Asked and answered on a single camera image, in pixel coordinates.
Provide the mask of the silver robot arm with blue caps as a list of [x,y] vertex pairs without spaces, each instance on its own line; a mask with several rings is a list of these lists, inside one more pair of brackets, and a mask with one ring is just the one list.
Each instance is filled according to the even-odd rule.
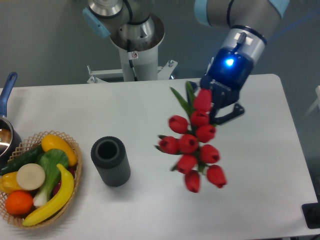
[[211,124],[222,125],[244,114],[240,91],[289,5],[288,0],[197,0],[194,15],[210,27],[229,32],[199,86],[211,90]]

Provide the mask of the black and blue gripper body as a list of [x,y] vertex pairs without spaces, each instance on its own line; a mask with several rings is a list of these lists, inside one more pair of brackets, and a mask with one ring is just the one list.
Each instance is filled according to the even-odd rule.
[[216,108],[225,108],[239,100],[240,91],[266,45],[266,38],[248,26],[231,28],[200,80],[201,88],[211,90]]

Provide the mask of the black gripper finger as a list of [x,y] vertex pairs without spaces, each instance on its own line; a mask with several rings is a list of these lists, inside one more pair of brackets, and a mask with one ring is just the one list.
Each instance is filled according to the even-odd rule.
[[232,112],[224,116],[216,117],[217,112],[218,111],[213,108],[209,114],[209,123],[212,125],[223,125],[242,116],[245,113],[245,108],[236,102],[233,106]]

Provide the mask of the silver robot base joint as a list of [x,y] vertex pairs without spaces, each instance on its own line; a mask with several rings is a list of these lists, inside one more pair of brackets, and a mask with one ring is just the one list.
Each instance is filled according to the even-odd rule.
[[164,24],[151,13],[149,0],[89,0],[82,16],[97,36],[110,37],[128,52],[150,50],[165,36]]

